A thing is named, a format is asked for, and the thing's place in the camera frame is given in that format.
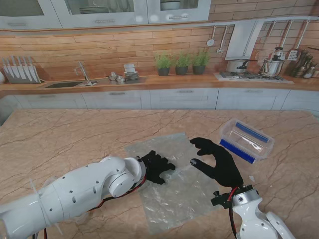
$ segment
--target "black glove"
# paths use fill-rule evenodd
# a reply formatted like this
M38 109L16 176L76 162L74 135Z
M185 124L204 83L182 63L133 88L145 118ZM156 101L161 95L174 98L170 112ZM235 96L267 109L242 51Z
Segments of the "black glove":
M200 149L197 155L212 154L216 159L214 168L196 158L190 161L191 165L215 179L221 186L235 188L244 184L233 157L224 147L206 138L193 138L190 142Z
M165 181L160 178L160 174L168 171L175 170L175 166L172 163L168 163L167 158L161 158L155 151L149 152L144 157L140 158L146 167L146 179L157 184L163 184Z

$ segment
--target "gas stove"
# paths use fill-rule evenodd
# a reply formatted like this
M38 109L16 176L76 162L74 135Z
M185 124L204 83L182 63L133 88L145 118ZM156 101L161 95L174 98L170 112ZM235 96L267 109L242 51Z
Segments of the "gas stove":
M288 83L293 84L294 82L288 81L281 76L264 76L257 73L250 72L227 72L223 71L214 74L219 81L255 81L255 82L275 82L275 83Z

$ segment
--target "upper cabinet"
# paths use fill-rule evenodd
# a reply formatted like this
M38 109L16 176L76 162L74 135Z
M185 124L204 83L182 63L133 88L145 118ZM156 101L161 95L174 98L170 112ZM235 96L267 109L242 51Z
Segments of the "upper cabinet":
M148 23L146 0L52 0L65 28Z
M0 29L61 28L50 0L0 0Z
M211 0L147 0L149 23L207 21Z

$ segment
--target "kitchen sink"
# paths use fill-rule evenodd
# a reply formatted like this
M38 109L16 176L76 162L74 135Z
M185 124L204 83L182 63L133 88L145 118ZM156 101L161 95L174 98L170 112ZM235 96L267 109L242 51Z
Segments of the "kitchen sink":
M52 85L49 85L44 88L63 88L63 87L72 87L72 86L77 86L81 84L83 81L72 81L72 82L62 82L62 83L55 83Z
M86 81L68 81L68 82L59 82L54 83L49 86L45 86L43 88L65 88L65 87L73 87L73 86L87 86Z

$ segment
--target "cabinet door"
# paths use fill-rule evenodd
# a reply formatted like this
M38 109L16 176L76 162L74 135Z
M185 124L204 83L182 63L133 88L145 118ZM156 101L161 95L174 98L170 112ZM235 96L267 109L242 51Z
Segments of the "cabinet door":
M82 93L88 109L141 109L140 91Z
M16 95L24 109L86 109L81 93Z
M280 110L289 90L220 88L217 110Z
M291 90L282 109L310 111L315 116L319 116L319 92Z
M0 29L61 28L50 0L0 0Z
M207 21L211 0L147 0L149 23Z
M215 109L218 88L151 90L152 109Z
M15 109L21 109L19 101L14 96L6 96L0 99L0 125L11 115Z
M147 24L146 0L52 0L63 27Z

